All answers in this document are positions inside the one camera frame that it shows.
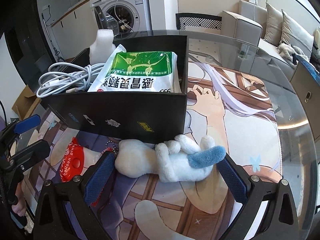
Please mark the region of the person's left hand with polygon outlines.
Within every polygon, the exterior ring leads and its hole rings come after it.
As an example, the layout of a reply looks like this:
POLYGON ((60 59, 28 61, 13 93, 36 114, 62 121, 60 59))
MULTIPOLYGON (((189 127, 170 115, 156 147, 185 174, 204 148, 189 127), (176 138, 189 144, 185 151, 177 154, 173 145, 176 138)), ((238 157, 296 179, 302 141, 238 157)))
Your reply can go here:
POLYGON ((16 189, 16 193, 15 193, 18 202, 16 205, 12 205, 12 210, 15 214, 17 214, 18 216, 22 217, 25 215, 26 212, 26 202, 24 199, 24 193, 22 191, 22 183, 18 183, 17 185, 17 189, 16 189))

